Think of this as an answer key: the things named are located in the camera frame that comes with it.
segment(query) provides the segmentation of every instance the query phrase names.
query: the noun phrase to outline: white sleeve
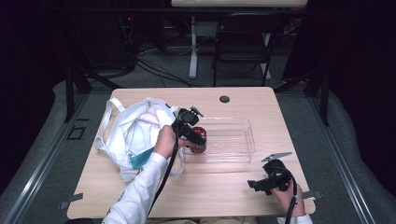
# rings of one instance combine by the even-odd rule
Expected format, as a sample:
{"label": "white sleeve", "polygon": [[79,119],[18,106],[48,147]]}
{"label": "white sleeve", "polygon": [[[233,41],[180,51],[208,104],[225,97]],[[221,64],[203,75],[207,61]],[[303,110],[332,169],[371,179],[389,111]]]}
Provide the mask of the white sleeve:
{"label": "white sleeve", "polygon": [[167,164],[163,156],[151,153],[140,174],[128,185],[119,201],[111,206],[102,224],[146,223]]}
{"label": "white sleeve", "polygon": [[[285,217],[278,217],[277,223],[278,224],[285,224],[286,218]],[[303,217],[292,217],[290,220],[290,224],[312,224],[311,216],[305,214]]]}

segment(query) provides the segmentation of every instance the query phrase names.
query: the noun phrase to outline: table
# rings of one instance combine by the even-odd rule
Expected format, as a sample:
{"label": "table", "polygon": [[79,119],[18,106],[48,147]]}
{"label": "table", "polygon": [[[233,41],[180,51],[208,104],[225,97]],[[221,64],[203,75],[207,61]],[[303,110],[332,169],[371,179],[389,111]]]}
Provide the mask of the table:
{"label": "table", "polygon": [[[305,7],[308,0],[172,0],[172,7]],[[196,21],[191,17],[191,62],[189,78],[197,76]]]}
{"label": "table", "polygon": [[[222,95],[229,96],[230,102],[222,103],[219,100]],[[303,191],[309,191],[270,88],[118,89],[113,91],[112,97],[117,97],[126,106],[154,97],[184,108],[195,105],[208,118],[246,117],[251,122],[256,146],[251,162],[186,163],[183,174],[168,178],[150,217],[280,216],[282,211],[275,196],[266,196],[248,186],[248,180],[267,177],[261,160],[278,152],[292,152],[281,160]],[[116,115],[114,112],[105,136],[108,136]],[[83,198],[70,204],[68,217],[104,217],[126,186],[113,161],[105,152],[92,146],[75,191],[75,194],[83,193]],[[305,200],[305,208],[307,213],[313,213],[314,202]]]}

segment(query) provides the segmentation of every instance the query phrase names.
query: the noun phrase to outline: gray floor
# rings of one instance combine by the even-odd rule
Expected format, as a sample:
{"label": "gray floor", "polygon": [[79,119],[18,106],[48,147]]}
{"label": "gray floor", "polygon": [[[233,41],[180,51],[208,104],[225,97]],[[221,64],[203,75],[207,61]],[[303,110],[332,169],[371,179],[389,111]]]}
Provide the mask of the gray floor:
{"label": "gray floor", "polygon": [[[168,48],[167,54],[151,50],[139,55],[142,61],[153,62],[187,82],[212,85],[211,53],[213,46],[205,40],[199,46],[198,78],[188,79],[191,52],[188,48]],[[280,81],[292,42],[278,42],[270,66],[271,80],[267,86],[275,88]],[[222,74],[230,71],[260,77],[260,70],[251,65],[222,65]],[[111,78],[125,88],[187,87],[185,84],[151,75],[140,67],[123,77]],[[93,91],[89,95],[77,93],[77,114],[64,124],[64,83],[54,88],[56,101],[49,118],[27,155],[21,169],[0,198],[0,222],[6,223],[64,223],[66,210],[60,209],[73,195],[92,140],[105,109],[111,90],[96,80],[90,80]],[[242,79],[221,82],[226,86],[259,86],[260,81]],[[338,99],[331,94],[330,126],[318,118],[315,98],[305,98],[304,83],[276,95],[290,131],[290,136],[304,169],[308,185],[320,190],[323,198],[316,201],[315,223],[392,223],[396,220],[396,200],[376,181],[361,161],[353,125]],[[69,136],[73,127],[84,127],[78,141]],[[30,181],[38,180],[35,185]],[[273,217],[259,217],[260,223],[276,223]]]}

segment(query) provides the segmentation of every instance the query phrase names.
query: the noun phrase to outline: chair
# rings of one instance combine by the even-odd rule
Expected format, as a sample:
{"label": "chair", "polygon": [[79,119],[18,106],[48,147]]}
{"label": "chair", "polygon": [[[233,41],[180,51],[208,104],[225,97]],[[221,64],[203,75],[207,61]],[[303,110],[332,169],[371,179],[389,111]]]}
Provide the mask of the chair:
{"label": "chair", "polygon": [[[216,30],[216,46],[212,62],[213,87],[216,87],[218,62],[220,63],[266,63],[262,86],[268,73],[274,45],[274,37],[283,30],[282,20],[273,14],[232,13],[222,17]],[[265,45],[263,35],[269,34]]]}

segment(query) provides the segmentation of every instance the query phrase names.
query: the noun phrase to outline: clear plastic container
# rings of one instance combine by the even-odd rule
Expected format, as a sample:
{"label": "clear plastic container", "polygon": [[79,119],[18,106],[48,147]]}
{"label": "clear plastic container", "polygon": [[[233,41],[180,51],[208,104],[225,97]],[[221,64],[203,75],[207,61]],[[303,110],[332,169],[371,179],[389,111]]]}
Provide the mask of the clear plastic container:
{"label": "clear plastic container", "polygon": [[206,130],[206,150],[184,147],[184,162],[251,161],[256,148],[248,118],[200,118],[195,126]]}

